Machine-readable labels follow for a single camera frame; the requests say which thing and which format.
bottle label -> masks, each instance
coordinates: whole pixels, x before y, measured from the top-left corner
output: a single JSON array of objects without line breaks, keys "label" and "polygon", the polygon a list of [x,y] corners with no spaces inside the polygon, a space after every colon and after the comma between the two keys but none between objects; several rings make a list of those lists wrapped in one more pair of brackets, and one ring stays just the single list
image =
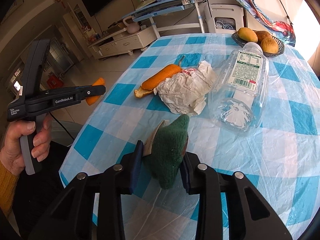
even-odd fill
[{"label": "bottle label", "polygon": [[228,83],[255,91],[261,66],[262,57],[258,54],[239,52]]}]

green cloth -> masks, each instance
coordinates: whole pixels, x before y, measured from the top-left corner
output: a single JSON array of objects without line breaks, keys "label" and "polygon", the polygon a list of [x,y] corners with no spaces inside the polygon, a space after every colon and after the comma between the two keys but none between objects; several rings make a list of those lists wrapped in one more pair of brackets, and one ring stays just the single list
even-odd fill
[{"label": "green cloth", "polygon": [[163,189],[172,188],[177,176],[188,142],[188,124],[189,116],[183,114],[170,125],[159,128],[151,154],[143,157],[143,163]]}]

plastic table cover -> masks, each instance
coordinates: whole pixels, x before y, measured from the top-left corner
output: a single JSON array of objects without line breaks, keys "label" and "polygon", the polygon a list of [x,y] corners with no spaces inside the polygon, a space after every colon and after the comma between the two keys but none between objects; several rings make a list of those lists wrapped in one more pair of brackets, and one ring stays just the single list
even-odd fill
[{"label": "plastic table cover", "polygon": [[[67,185],[77,173],[105,171],[133,152],[161,120],[175,120],[158,96],[135,98],[133,90],[182,55],[182,67],[202,60],[213,69],[239,48],[229,34],[182,34],[161,37],[135,60],[103,97],[83,126],[61,166]],[[191,117],[187,150],[216,171],[242,171],[270,203],[293,239],[306,229],[320,206],[320,82],[297,50],[269,58],[268,102],[261,127],[249,138],[214,125],[208,105]],[[223,233],[228,213],[222,195]],[[97,223],[99,195],[93,221]],[[133,195],[122,196],[127,240],[194,239],[198,195],[187,195],[180,173],[174,187],[163,190],[144,166]]]}]

crumpled paper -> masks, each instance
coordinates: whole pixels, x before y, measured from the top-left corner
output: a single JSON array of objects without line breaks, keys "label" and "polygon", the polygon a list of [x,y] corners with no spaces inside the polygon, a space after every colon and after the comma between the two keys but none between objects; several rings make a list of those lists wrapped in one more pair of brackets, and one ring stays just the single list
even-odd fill
[{"label": "crumpled paper", "polygon": [[210,63],[201,61],[196,70],[166,78],[154,90],[174,114],[198,115],[204,109],[207,94],[217,80]]}]

plastic bottle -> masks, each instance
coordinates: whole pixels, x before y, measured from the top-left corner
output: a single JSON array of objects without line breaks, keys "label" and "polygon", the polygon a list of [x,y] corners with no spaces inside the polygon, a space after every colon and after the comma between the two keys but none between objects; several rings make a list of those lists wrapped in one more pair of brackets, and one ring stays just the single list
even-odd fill
[{"label": "plastic bottle", "polygon": [[261,125],[267,101],[269,61],[260,46],[248,42],[221,63],[209,92],[209,113],[222,126],[242,135]]}]

